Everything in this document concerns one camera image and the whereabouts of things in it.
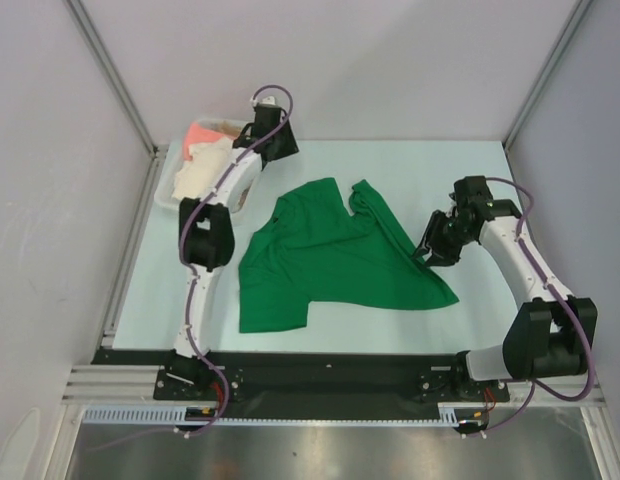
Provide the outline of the green t shirt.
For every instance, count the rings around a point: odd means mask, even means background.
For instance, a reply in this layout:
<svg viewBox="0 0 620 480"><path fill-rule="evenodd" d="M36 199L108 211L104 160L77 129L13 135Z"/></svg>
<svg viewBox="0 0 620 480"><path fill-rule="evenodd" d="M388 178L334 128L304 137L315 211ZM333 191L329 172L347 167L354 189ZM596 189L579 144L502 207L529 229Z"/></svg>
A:
<svg viewBox="0 0 620 480"><path fill-rule="evenodd" d="M416 255L383 196L367 181L343 199L323 178L280 196L239 267L239 330L306 327L311 303L431 311L459 298Z"/></svg>

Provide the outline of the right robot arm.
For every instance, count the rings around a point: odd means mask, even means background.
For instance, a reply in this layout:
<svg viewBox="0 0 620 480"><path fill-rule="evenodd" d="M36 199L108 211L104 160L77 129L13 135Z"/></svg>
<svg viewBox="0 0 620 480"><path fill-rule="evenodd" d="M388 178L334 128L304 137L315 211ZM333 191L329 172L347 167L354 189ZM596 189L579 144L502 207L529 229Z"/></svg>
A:
<svg viewBox="0 0 620 480"><path fill-rule="evenodd" d="M480 245L494 260L518 312L501 344L463 351L451 376L453 393L474 401L489 381L530 382L555 398L578 402L595 386L592 344L598 310L551 271L530 238L530 209L497 199L492 178L466 176L455 182L449 211L432 213L413 253L428 267L450 267L462 249Z"/></svg>

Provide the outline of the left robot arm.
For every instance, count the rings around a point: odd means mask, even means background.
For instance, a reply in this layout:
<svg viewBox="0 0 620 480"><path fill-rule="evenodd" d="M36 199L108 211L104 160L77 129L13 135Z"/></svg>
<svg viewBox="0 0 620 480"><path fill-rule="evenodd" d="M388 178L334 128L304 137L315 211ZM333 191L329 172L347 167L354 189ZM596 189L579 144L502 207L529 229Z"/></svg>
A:
<svg viewBox="0 0 620 480"><path fill-rule="evenodd" d="M185 137L174 194L179 257L191 283L166 370L189 399L230 383L200 337L217 278L234 256L231 197L249 189L267 164L297 152L288 112L264 104L236 136L193 125ZM411 312L447 308L458 300L424 264L368 181L343 196L332 177L306 182L276 200L239 260L238 284L243 334L303 329L317 304Z"/></svg>

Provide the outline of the brown t shirt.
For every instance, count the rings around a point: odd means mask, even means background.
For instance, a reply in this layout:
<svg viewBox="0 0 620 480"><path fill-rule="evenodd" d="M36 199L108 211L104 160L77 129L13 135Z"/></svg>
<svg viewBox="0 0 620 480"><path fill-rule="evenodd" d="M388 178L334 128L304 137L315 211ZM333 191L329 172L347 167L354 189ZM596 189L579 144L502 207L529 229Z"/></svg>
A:
<svg viewBox="0 0 620 480"><path fill-rule="evenodd" d="M230 138L231 140L236 140L241 135L243 126L223 120L213 122L211 124L211 129Z"/></svg>

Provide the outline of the pink t shirt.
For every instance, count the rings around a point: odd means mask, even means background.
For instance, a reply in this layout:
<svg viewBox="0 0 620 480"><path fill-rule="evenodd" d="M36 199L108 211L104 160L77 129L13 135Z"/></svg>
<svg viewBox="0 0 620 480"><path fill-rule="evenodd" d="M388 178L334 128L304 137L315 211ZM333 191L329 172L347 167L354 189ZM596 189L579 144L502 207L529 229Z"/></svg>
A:
<svg viewBox="0 0 620 480"><path fill-rule="evenodd" d="M189 153L189 148L192 145L199 143L214 143L224 137L225 135L223 133L205 128L197 122L192 123L183 139L182 152L184 160L192 160L192 155Z"/></svg>

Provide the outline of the cream t shirt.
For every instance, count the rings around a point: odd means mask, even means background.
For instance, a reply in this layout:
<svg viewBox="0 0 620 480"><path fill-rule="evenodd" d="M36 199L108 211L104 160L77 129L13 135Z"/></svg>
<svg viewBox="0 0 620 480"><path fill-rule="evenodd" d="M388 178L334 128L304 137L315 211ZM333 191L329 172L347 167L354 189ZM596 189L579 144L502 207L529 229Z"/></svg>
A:
<svg viewBox="0 0 620 480"><path fill-rule="evenodd" d="M221 138L214 143L199 143L189 148L191 161L184 161L175 174L172 197L198 198L218 180L231 162L232 141Z"/></svg>

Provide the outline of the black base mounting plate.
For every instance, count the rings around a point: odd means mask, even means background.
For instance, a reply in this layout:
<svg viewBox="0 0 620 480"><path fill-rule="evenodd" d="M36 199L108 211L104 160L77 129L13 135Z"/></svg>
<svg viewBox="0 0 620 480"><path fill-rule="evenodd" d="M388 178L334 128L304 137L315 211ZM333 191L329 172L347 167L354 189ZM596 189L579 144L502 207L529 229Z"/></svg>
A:
<svg viewBox="0 0 620 480"><path fill-rule="evenodd" d="M397 394L434 402L481 402L490 391L498 403L510 399L514 383L499 376L475 381L457 355L381 355L212 351L206 361L174 350L101 348L100 366L156 366L162 387L157 399L199 399L213 381L211 362L221 370L236 402L261 393Z"/></svg>

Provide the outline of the white plastic basket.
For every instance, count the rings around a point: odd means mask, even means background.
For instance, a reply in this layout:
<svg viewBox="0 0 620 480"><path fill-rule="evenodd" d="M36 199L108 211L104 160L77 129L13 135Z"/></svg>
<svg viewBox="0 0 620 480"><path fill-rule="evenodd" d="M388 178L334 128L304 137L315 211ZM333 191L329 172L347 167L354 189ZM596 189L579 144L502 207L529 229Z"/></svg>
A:
<svg viewBox="0 0 620 480"><path fill-rule="evenodd" d="M246 125L244 121L203 118L193 122L181 142L180 150L168 156L165 171L154 194L159 206L177 211L184 198L205 198L221 179L232 160L232 142ZM236 183L226 179L218 189L228 195L228 208L233 221L244 211L251 190L261 173L259 163L248 160L233 169L246 178Z"/></svg>

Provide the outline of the left vertical aluminium post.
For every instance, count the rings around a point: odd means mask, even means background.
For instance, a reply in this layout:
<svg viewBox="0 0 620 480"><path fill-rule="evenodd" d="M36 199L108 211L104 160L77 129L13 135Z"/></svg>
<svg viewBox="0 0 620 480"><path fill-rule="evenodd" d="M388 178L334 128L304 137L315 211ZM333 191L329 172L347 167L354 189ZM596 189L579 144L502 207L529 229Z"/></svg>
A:
<svg viewBox="0 0 620 480"><path fill-rule="evenodd" d="M158 146L153 141L130 90L84 2L80 0L64 0L63 4L68 10L111 93L131 125L136 138L141 142L144 151L149 157L154 158L158 151Z"/></svg>

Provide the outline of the vertical aluminium post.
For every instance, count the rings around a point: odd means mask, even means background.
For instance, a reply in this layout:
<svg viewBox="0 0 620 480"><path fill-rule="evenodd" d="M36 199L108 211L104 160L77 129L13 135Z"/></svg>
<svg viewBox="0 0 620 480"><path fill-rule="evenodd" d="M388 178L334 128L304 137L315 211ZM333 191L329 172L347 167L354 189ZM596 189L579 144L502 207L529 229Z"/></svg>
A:
<svg viewBox="0 0 620 480"><path fill-rule="evenodd" d="M111 93L131 125L136 138L141 142L144 151L149 157L154 158L158 151L158 146L153 141L130 90L84 2L80 0L64 0L63 4L68 10Z"/></svg>
<svg viewBox="0 0 620 480"><path fill-rule="evenodd" d="M581 25L594 5L594 0L579 0L575 2L556 41L544 60L538 75L535 77L522 106L518 110L502 141L502 147L506 154L509 153L530 116L533 114L546 88L558 71Z"/></svg>

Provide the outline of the right vertical aluminium post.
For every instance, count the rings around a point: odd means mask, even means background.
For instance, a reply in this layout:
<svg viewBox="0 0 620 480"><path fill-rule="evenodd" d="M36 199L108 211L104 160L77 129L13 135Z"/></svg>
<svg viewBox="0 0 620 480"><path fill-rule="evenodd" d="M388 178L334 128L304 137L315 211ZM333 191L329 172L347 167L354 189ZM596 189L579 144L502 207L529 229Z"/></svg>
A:
<svg viewBox="0 0 620 480"><path fill-rule="evenodd" d="M544 60L538 75L535 77L522 106L518 110L502 141L502 147L506 154L509 153L530 116L533 114L546 88L558 71L581 25L594 5L594 0L579 0L575 2L556 41Z"/></svg>

